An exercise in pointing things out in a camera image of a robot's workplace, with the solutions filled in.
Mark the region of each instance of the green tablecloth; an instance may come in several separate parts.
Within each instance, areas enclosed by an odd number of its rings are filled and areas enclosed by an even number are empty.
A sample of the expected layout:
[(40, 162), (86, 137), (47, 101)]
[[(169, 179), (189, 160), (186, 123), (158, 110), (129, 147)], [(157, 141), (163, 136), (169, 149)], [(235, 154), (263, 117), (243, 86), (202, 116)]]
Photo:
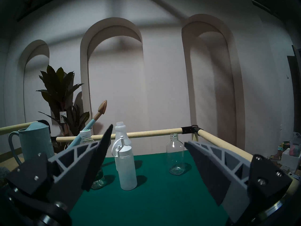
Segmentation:
[(131, 191), (120, 188), (114, 158), (106, 158), (109, 184), (83, 192), (70, 212), (73, 226), (225, 225), (227, 213), (209, 194), (190, 153), (185, 151), (187, 171), (179, 176), (167, 172), (165, 157), (135, 156), (138, 185)]

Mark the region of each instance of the black bracket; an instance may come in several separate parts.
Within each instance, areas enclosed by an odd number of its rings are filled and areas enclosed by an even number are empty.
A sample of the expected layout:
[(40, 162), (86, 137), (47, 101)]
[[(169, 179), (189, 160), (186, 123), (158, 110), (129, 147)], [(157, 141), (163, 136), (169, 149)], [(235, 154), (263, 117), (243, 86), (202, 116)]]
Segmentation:
[(197, 133), (199, 130), (202, 130), (201, 128), (199, 128), (198, 125), (186, 126), (181, 128), (182, 128), (182, 134)]

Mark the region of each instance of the white plastic bottle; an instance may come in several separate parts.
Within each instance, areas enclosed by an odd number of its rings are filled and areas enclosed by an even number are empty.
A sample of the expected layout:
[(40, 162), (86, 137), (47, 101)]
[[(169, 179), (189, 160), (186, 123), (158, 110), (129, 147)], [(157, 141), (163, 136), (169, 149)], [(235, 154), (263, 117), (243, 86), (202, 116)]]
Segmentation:
[[(123, 136), (116, 140), (112, 146), (111, 152), (115, 157), (120, 187), (123, 190), (132, 190), (137, 186), (134, 155), (132, 152), (132, 147), (125, 145), (124, 140), (125, 138)], [(117, 148), (114, 149), (118, 142), (121, 142), (121, 145), (118, 145)]]
[[(120, 139), (121, 136), (124, 137), (124, 145), (130, 146), (132, 144), (131, 140), (128, 138), (128, 135), (126, 134), (126, 126), (124, 125), (123, 121), (117, 122), (115, 126), (116, 136), (114, 144), (117, 140)], [(114, 149), (117, 148), (117, 146), (121, 146), (121, 141), (118, 141), (114, 147)]]

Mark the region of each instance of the bottle neck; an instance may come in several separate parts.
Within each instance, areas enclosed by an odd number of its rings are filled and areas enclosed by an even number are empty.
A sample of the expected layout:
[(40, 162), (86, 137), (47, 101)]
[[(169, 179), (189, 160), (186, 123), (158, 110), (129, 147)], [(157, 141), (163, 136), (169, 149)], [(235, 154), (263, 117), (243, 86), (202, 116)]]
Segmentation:
[(178, 134), (177, 133), (172, 133), (170, 135), (170, 140), (172, 141), (177, 141), (178, 140)]

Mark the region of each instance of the glass bottle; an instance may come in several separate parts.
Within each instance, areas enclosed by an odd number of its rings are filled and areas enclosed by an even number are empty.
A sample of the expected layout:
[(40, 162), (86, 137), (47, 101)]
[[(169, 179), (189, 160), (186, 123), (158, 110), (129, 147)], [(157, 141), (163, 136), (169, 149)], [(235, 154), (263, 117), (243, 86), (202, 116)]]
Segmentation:
[[(80, 138), (82, 139), (80, 141), (80, 145), (84, 143), (92, 143), (94, 140), (91, 138), (91, 130), (82, 130), (79, 132)], [(102, 168), (100, 167), (100, 170), (98, 171), (94, 182), (92, 183), (91, 189), (97, 190), (101, 187), (105, 186), (104, 182), (104, 173), (102, 171)]]
[(180, 175), (185, 171), (184, 166), (184, 144), (178, 139), (177, 133), (170, 135), (170, 141), (166, 145), (167, 165), (169, 172)]

